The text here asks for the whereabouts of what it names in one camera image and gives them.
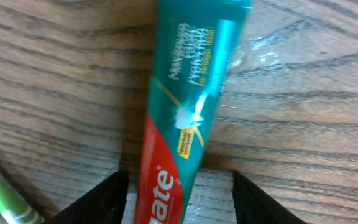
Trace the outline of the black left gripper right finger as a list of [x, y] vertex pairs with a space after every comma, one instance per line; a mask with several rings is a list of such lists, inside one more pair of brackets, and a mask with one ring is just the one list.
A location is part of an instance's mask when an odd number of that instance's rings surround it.
[[240, 172], [233, 172], [237, 224], [306, 224]]

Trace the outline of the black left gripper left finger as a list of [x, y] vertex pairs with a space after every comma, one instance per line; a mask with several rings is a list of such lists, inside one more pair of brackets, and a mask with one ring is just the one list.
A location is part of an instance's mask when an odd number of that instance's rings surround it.
[[115, 172], [44, 224], [121, 224], [129, 174]]

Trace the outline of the red green toothpaste tube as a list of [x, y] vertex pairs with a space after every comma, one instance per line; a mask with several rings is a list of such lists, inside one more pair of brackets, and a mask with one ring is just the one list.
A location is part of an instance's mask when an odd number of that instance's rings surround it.
[[135, 224], [183, 223], [249, 9], [245, 0], [157, 3]]

